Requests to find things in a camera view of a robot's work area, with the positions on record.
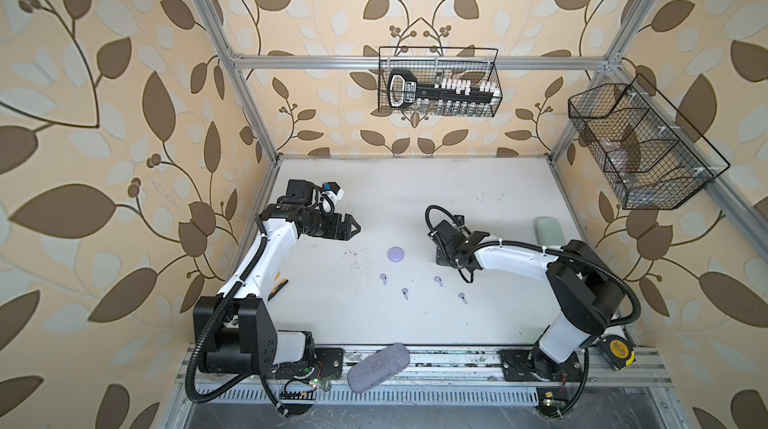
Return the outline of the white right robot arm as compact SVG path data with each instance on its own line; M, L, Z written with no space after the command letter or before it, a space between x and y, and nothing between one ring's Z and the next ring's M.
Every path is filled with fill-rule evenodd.
M545 286L544 300L555 318L528 350L511 362L535 380L554 381L567 373L576 353L607 329L635 322L640 299L588 244L572 239L561 246L537 245L470 230L462 216L429 205L424 218L436 247L436 263L454 269L467 284L485 272L510 274Z

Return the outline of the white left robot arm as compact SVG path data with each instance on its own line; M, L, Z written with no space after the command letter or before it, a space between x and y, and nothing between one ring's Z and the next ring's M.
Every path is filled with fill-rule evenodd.
M316 349L308 331L278 330L268 302L280 266L300 237L348 241L360 233L352 215L336 210L343 195L336 182L291 179L285 194L256 215L257 234L232 276L193 307L195 346L184 381L190 402L211 402L256 377L268 400L288 416L285 403L303 396L287 388L274 392L269 378L303 383L311 392L340 378L343 350Z

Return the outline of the purple round charging case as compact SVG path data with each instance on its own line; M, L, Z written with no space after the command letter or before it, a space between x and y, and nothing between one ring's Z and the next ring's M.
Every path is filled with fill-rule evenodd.
M387 257L391 262L401 262L405 257L405 252L401 247L391 247L387 251Z

